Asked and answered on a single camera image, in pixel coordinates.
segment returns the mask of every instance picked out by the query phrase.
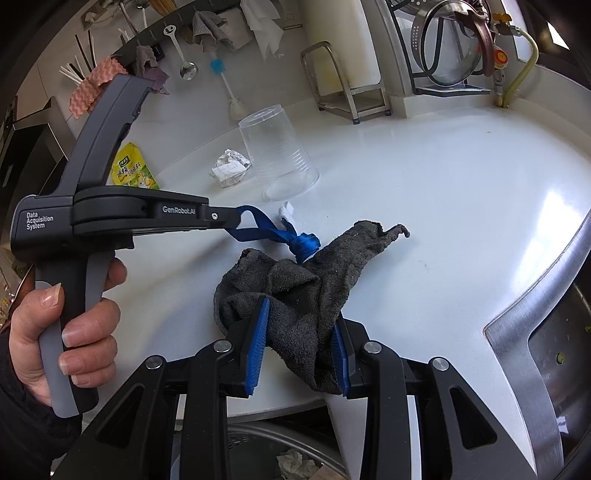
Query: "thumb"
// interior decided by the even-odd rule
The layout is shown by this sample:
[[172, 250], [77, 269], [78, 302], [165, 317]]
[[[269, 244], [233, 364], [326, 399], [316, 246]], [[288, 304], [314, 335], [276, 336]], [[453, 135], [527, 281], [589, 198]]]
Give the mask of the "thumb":
[[46, 290], [33, 290], [12, 314], [11, 336], [22, 343], [36, 343], [41, 332], [60, 317], [63, 306], [61, 283]]

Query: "gray cloth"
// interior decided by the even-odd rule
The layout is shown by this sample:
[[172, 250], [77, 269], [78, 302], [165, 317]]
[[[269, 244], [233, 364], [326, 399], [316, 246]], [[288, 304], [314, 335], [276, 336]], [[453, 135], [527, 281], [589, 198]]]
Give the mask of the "gray cloth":
[[203, 45], [203, 51], [216, 52], [217, 43], [221, 42], [230, 50], [234, 46], [226, 33], [220, 28], [228, 21], [213, 12], [195, 12], [193, 17], [193, 38], [196, 44]]
[[164, 88], [164, 84], [170, 77], [158, 67], [158, 61], [156, 61], [152, 47], [138, 45], [135, 49], [135, 55], [135, 74], [138, 77], [153, 80], [154, 87], [152, 87], [152, 90], [154, 92], [169, 95], [166, 88]]
[[410, 235], [403, 225], [384, 232], [379, 223], [357, 222], [302, 265], [246, 249], [217, 286], [215, 321], [226, 333], [252, 316], [264, 294], [271, 300], [267, 345], [312, 390], [338, 394], [330, 353], [333, 326], [364, 266], [401, 233]]

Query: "metal screw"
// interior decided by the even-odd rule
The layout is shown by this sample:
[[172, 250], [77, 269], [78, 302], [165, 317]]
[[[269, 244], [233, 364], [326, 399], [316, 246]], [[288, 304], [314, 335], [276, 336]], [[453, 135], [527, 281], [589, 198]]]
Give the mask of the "metal screw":
[[227, 340], [218, 340], [213, 344], [213, 349], [218, 353], [226, 353], [230, 351], [232, 344]]
[[382, 346], [378, 342], [367, 342], [363, 349], [367, 353], [380, 353], [382, 351]]
[[441, 372], [444, 372], [449, 368], [449, 362], [444, 358], [434, 358], [433, 367], [435, 367], [437, 370]]
[[146, 360], [146, 368], [148, 370], [156, 370], [162, 366], [162, 357], [154, 355]]

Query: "gripper handle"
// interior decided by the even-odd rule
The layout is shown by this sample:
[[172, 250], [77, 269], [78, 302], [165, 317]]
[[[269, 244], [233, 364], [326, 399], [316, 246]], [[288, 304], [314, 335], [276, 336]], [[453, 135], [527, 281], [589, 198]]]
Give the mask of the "gripper handle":
[[35, 264], [35, 288], [49, 288], [61, 283], [65, 295], [59, 321], [39, 337], [51, 406], [55, 414], [63, 419], [92, 410], [99, 402], [98, 390], [75, 386], [72, 379], [61, 372], [58, 360], [68, 349], [61, 339], [62, 330], [69, 321], [100, 302], [109, 265], [114, 257], [114, 251], [107, 251], [44, 260]]

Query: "stainless steel sink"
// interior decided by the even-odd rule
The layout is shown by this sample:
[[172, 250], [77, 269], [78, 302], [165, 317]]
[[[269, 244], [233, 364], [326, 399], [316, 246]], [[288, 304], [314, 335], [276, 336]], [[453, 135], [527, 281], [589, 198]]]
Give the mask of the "stainless steel sink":
[[565, 459], [591, 425], [590, 276], [588, 257], [574, 283], [528, 342], [554, 407]]
[[591, 425], [590, 251], [591, 212], [537, 283], [485, 329], [540, 480], [554, 480]]

